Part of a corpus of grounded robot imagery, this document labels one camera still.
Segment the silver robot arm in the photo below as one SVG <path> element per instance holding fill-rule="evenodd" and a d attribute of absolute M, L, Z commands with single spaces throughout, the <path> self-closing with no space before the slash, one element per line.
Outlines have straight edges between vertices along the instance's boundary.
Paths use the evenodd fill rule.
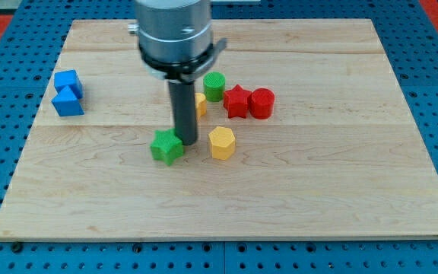
<path fill-rule="evenodd" d="M 214 65 L 227 39 L 214 41 L 209 0 L 135 0 L 141 59 L 157 78 L 194 82 Z"/>

